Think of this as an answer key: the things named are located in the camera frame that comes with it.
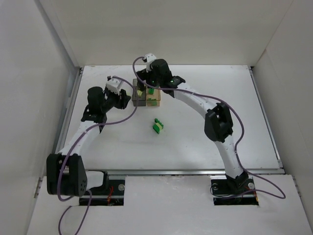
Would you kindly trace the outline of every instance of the purple cable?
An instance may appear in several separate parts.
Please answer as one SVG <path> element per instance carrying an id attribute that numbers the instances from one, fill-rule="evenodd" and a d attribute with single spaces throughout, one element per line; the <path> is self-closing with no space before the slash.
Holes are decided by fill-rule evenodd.
<path id="1" fill-rule="evenodd" d="M 264 190 L 252 189 L 252 190 L 247 190 L 247 191 L 245 191 L 245 192 L 243 192 L 243 193 L 240 193 L 240 194 L 238 194 L 238 195 L 233 195 L 233 196 L 230 196 L 230 197 L 223 197 L 223 198 L 225 198 L 225 199 L 235 198 L 235 197 L 244 195 L 244 194 L 246 194 L 246 193 L 256 192 L 256 191 L 258 191 L 258 192 L 263 192 L 263 193 L 266 193 L 266 194 L 268 194 L 268 195 L 271 195 L 271 196 L 273 196 L 273 197 L 277 197 L 277 198 L 280 198 L 280 199 L 285 199 L 285 198 L 286 198 L 285 193 L 284 193 L 275 183 L 273 183 L 272 181 L 270 181 L 270 180 L 268 180 L 268 179 L 266 179 L 266 178 L 264 178 L 264 177 L 262 177 L 262 176 L 259 176 L 259 175 L 257 175 L 257 174 L 254 174 L 254 173 L 252 173 L 252 172 L 249 172 L 249 171 L 248 171 L 246 168 L 244 168 L 244 166 L 242 165 L 242 163 L 241 163 L 241 161 L 240 161 L 240 159 L 239 159 L 238 152 L 237 152 L 237 146 L 238 146 L 239 142 L 240 142 L 240 141 L 243 139 L 243 137 L 244 137 L 245 128 L 244 128 L 244 124 L 243 124 L 241 118 L 239 117 L 239 115 L 237 114 L 237 112 L 236 112 L 228 103 L 226 103 L 225 101 L 223 101 L 223 100 L 220 99 L 220 98 L 217 98 L 217 97 L 214 97 L 214 96 L 211 96 L 211 95 L 204 95 L 204 94 L 193 93 L 193 92 L 191 92 L 191 91 L 187 91 L 187 90 L 183 90 L 183 89 L 173 89 L 173 88 L 154 87 L 154 86 L 151 86 L 151 85 L 147 84 L 146 82 L 142 81 L 142 79 L 137 75 L 136 69 L 135 69 L 135 64 L 136 64 L 136 62 L 137 62 L 138 60 L 144 59 L 144 58 L 145 58 L 144 56 L 139 56 L 138 58 L 136 58 L 136 59 L 134 60 L 134 62 L 133 62 L 133 71 L 134 71 L 134 73 L 135 73 L 136 78 L 137 78 L 141 83 L 143 83 L 144 85 L 146 85 L 147 87 L 153 88 L 153 89 L 157 89 L 157 90 L 161 90 L 161 91 L 179 91 L 179 92 L 185 92 L 185 93 L 193 94 L 193 95 L 195 95 L 195 96 L 205 97 L 205 98 L 209 98 L 209 99 L 214 99 L 214 100 L 217 100 L 217 101 L 219 101 L 219 102 L 224 103 L 224 104 L 233 112 L 233 114 L 236 116 L 238 122 L 240 123 L 241 130 L 242 130 L 241 135 L 240 135 L 239 139 L 237 140 L 237 142 L 235 143 L 235 148 L 234 148 L 235 154 L 236 154 L 236 158 L 237 158 L 237 161 L 238 161 L 238 163 L 239 163 L 239 166 L 240 166 L 240 167 L 242 168 L 242 170 L 245 171 L 246 173 L 248 173 L 248 174 L 250 174 L 250 175 L 253 175 L 253 176 L 257 177 L 257 178 L 260 178 L 260 179 L 262 179 L 262 180 L 264 180 L 264 181 L 266 181 L 266 182 L 272 184 L 272 185 L 275 186 L 275 187 L 282 193 L 282 195 L 283 195 L 283 196 L 278 196 L 278 195 L 275 195 L 275 194 L 273 194 L 273 193 L 271 193 L 271 192 L 267 192 L 267 191 L 264 191 Z"/>
<path id="2" fill-rule="evenodd" d="M 89 192 L 89 200 L 88 200 L 87 208 L 86 208 L 86 211 L 85 211 L 85 214 L 84 214 L 84 216 L 83 216 L 83 219 L 82 219 L 82 221 L 80 222 L 80 225 L 79 225 L 79 227 L 78 227 L 78 229 L 77 229 L 75 235 L 77 235 L 77 234 L 79 233 L 79 231 L 80 231 L 80 229 L 81 229 L 81 227 L 82 227 L 82 225 L 83 225 L 83 222 L 84 222 L 84 220 L 85 220 L 85 218 L 86 218 L 86 215 L 87 215 L 87 212 L 88 212 L 88 210 L 89 210 L 90 204 L 91 204 L 92 193 L 91 193 L 90 190 L 87 190 L 87 192 Z M 59 235 L 62 235 L 62 233 L 61 233 L 61 222 L 62 222 L 62 219 L 63 219 L 65 213 L 66 213 L 71 207 L 72 207 L 72 206 L 69 206 L 69 207 L 63 212 L 63 214 L 61 215 L 61 218 L 60 218 L 60 220 L 59 220 L 59 225 L 58 225 Z"/>
<path id="3" fill-rule="evenodd" d="M 131 88 L 135 91 L 135 87 L 133 87 L 133 85 L 132 85 L 129 81 L 125 80 L 124 78 L 121 78 L 121 77 L 118 77 L 118 76 L 113 76 L 112 78 L 116 78 L 116 79 L 119 79 L 119 80 L 122 80 L 122 81 L 126 82 L 126 83 L 127 83 L 128 85 L 130 85 Z M 70 148 L 70 150 L 68 151 L 67 155 L 65 156 L 64 161 L 63 161 L 63 164 L 62 164 L 61 169 L 60 169 L 60 174 L 59 174 L 59 178 L 58 178 L 58 185 L 57 185 L 57 195 L 58 195 L 58 198 L 59 198 L 59 200 L 60 200 L 61 202 L 65 202 L 65 201 L 67 201 L 67 200 L 69 200 L 69 199 L 72 198 L 72 196 L 70 196 L 70 197 L 68 197 L 68 198 L 62 198 L 62 197 L 61 197 L 61 180 L 62 180 L 63 171 L 64 171 L 64 169 L 65 169 L 65 166 L 66 166 L 66 163 L 67 163 L 67 161 L 68 161 L 68 158 L 69 158 L 71 152 L 73 151 L 73 149 L 75 148 L 75 146 L 77 145 L 77 143 L 82 139 L 82 137 L 86 134 L 86 132 L 88 132 L 89 130 L 91 130 L 91 129 L 94 128 L 94 127 L 97 127 L 97 126 L 105 126 L 105 125 L 114 125 L 114 124 L 119 124 L 119 123 L 122 123 L 122 122 L 124 122 L 124 121 L 127 121 L 128 119 L 130 119 L 130 118 L 135 114 L 137 108 L 138 108 L 138 99 L 136 99 L 136 106 L 135 106 L 133 112 L 132 112 L 128 117 L 126 117 L 125 119 L 120 120 L 120 121 L 114 121 L 114 122 L 108 122 L 108 123 L 99 123 L 99 124 L 95 124 L 95 125 L 93 125 L 93 126 L 87 128 L 86 131 L 85 131 L 84 133 L 82 133 L 82 134 L 80 135 L 80 137 L 78 137 L 78 139 L 75 141 L 75 143 L 74 143 L 73 146 Z M 85 217 L 86 217 L 86 215 L 87 215 L 87 212 L 88 212 L 88 210 L 89 210 L 90 204 L 91 204 L 92 193 L 91 193 L 90 190 L 88 190 L 87 192 L 89 192 L 89 194 L 90 194 L 89 201 L 88 201 L 88 205 L 87 205 L 87 208 L 86 208 L 84 217 L 83 217 L 83 219 L 82 219 L 82 221 L 81 221 L 81 223 L 80 223 L 80 225 L 79 225 L 79 227 L 78 227 L 78 230 L 76 231 L 75 235 L 77 235 L 78 232 L 79 232 L 79 230 L 81 229 L 81 227 L 82 227 L 82 225 L 83 225 L 83 222 L 84 222 L 84 220 L 85 220 Z M 62 219 L 63 219 L 65 213 L 66 213 L 71 207 L 72 207 L 72 206 L 69 206 L 69 207 L 63 212 L 63 214 L 61 215 L 61 218 L 60 218 L 60 220 L 59 220 L 59 226 L 58 226 L 59 235 L 62 235 L 62 233 L 61 233 L 61 221 L 62 221 Z"/>

